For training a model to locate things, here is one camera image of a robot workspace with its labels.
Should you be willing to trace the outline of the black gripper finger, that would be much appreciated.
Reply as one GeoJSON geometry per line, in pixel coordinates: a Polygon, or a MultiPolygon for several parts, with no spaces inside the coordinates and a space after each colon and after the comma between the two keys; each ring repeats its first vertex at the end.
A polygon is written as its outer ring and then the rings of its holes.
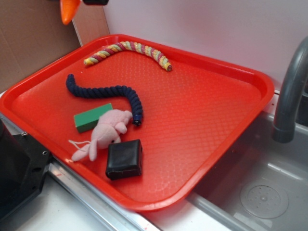
{"type": "Polygon", "coordinates": [[[108,4],[109,0],[83,0],[86,5],[101,5],[105,6],[108,4]]]}

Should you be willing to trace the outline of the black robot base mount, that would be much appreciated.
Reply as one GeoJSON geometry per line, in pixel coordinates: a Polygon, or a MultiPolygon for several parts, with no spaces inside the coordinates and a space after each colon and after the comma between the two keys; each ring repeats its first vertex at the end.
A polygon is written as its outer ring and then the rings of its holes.
{"type": "Polygon", "coordinates": [[[1,220],[41,193],[50,160],[50,151],[34,137],[12,135],[0,122],[1,220]]]}

